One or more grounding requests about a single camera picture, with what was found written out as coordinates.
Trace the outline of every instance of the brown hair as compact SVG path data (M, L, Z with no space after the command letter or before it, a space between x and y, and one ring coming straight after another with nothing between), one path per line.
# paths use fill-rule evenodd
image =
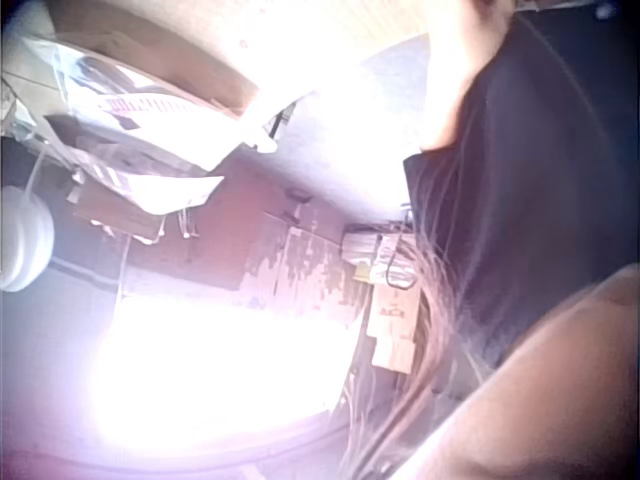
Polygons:
M402 436L431 400L430 384L453 331L453 294L446 265L426 242L424 235L420 237L420 248L411 249L408 253L416 266L417 281L422 290L414 373L388 417L375 429L364 447L346 460L346 478L349 480L367 478L372 471L381 471L387 465L399 463L410 456L413 449L402 447ZM352 415L352 418L357 419L358 415ZM366 429L357 430L355 425L351 425L352 437L363 435L363 430ZM355 440L360 443L362 439L350 439Z

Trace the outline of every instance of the person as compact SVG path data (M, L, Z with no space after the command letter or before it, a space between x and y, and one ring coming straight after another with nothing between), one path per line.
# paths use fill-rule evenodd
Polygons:
M514 17L513 0L424 3L422 153L405 170L426 351L438 351L448 322L494 373L408 461L381 473L377 459L426 402L435 358L426 355L351 478L632 474L637 158L612 153L579 81Z

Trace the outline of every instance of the skin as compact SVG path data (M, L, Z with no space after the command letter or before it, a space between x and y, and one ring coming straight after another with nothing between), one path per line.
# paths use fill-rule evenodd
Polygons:
M616 478L638 428L637 266L554 311L393 480Z
M423 150L455 140L462 99L502 44L513 6L425 2ZM638 272L627 267L538 322L393 480L616 478L637 448Z

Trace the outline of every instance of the cable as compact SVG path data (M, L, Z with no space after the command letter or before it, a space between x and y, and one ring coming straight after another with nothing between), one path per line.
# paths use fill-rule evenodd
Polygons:
M393 250L393 253L391 254L391 258L389 259L389 263L387 264L387 269L384 272L384 279L387 282L387 285L389 285L391 288L397 288L398 290L404 290L404 291L411 290L418 282L418 279L414 277L413 281L406 287L402 285L394 285L389 278L389 271L391 270L391 265L393 265L393 261L396 259L396 255L398 254L398 246L402 241L402 234L404 233L404 227L405 225L408 224L408 222L409 222L409 210L407 210L404 214L402 225L400 225L400 234L398 235L398 242L396 243L396 248Z

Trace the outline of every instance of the ceiling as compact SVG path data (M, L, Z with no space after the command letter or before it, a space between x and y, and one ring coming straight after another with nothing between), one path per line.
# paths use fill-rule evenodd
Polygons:
M337 72L297 102L273 154L240 156L318 195L354 221L400 219L402 161L417 153L427 43L416 37Z

